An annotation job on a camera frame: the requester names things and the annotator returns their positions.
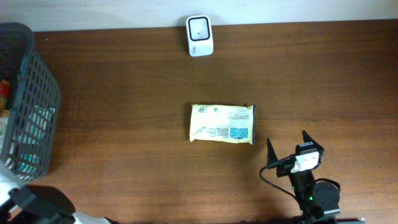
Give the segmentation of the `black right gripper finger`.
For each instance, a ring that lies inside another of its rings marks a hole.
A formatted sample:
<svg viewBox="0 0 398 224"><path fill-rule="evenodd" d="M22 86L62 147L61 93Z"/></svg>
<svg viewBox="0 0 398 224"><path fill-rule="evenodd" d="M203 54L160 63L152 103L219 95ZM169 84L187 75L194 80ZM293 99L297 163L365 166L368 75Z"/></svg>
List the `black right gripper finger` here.
<svg viewBox="0 0 398 224"><path fill-rule="evenodd" d="M323 151L323 147L317 143L305 130L302 131L303 141L306 146L313 146L317 151Z"/></svg>
<svg viewBox="0 0 398 224"><path fill-rule="evenodd" d="M272 146L271 140L267 138L267 167L275 167L277 165L278 158L275 154L275 150Z"/></svg>

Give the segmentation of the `yellow wet wipes pack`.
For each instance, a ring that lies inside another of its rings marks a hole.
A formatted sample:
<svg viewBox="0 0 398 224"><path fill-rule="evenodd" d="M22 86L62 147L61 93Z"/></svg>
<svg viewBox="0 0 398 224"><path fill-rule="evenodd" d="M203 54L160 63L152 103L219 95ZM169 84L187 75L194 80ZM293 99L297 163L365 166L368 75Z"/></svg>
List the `yellow wet wipes pack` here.
<svg viewBox="0 0 398 224"><path fill-rule="evenodd" d="M192 105L190 141L256 141L256 106Z"/></svg>

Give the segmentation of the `teal green snack pouch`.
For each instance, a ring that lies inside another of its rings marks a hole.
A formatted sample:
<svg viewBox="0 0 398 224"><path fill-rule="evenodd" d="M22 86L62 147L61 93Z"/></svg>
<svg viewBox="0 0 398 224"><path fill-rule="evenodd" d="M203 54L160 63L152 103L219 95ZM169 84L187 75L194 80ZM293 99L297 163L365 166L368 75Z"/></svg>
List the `teal green snack pouch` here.
<svg viewBox="0 0 398 224"><path fill-rule="evenodd" d="M16 158L16 171L38 177L46 173L49 165L55 108L36 105L28 112L17 119L10 152Z"/></svg>

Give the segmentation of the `white tube with gold cap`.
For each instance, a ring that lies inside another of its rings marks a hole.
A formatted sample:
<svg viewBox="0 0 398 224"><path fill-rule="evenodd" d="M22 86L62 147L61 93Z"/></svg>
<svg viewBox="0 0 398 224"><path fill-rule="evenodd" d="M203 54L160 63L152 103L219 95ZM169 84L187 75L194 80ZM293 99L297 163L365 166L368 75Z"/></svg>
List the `white tube with gold cap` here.
<svg viewBox="0 0 398 224"><path fill-rule="evenodd" d="M4 140L6 137L6 130L7 130L7 123L11 114L9 110L2 110L1 117L0 117L0 147L3 148Z"/></svg>

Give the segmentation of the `orange red spaghetti packet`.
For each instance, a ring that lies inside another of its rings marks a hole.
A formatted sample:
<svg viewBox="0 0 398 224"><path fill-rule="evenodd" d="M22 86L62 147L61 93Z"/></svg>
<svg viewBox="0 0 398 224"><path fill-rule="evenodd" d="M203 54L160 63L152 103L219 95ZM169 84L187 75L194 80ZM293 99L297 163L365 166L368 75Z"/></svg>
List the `orange red spaghetti packet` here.
<svg viewBox="0 0 398 224"><path fill-rule="evenodd" d="M2 79L0 88L0 109L4 110L6 109L7 99L9 98L11 90L10 83L7 80Z"/></svg>

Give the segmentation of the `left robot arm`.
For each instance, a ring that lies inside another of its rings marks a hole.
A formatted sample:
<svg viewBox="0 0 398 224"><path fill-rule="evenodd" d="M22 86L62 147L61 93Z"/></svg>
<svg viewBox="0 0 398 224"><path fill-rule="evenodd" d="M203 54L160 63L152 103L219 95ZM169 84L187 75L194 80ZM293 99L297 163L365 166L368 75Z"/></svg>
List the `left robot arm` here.
<svg viewBox="0 0 398 224"><path fill-rule="evenodd" d="M1 164L1 223L112 224L115 221L78 212L59 189L27 184Z"/></svg>

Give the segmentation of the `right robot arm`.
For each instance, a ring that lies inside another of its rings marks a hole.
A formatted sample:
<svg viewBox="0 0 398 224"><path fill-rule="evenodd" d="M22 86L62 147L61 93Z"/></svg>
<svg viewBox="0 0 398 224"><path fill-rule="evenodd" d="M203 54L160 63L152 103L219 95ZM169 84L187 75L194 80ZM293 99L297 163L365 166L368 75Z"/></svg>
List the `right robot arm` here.
<svg viewBox="0 0 398 224"><path fill-rule="evenodd" d="M365 223L363 219L337 219L341 212L341 185L330 179L313 176L312 170L322 163L324 147L306 131L302 131L303 143L296 145L295 153L278 159L271 143L267 140L267 164L259 171L260 178L271 187L291 196L299 205L301 215L293 217L293 223ZM262 173L275 169L277 177L287 176L293 193L266 180Z"/></svg>

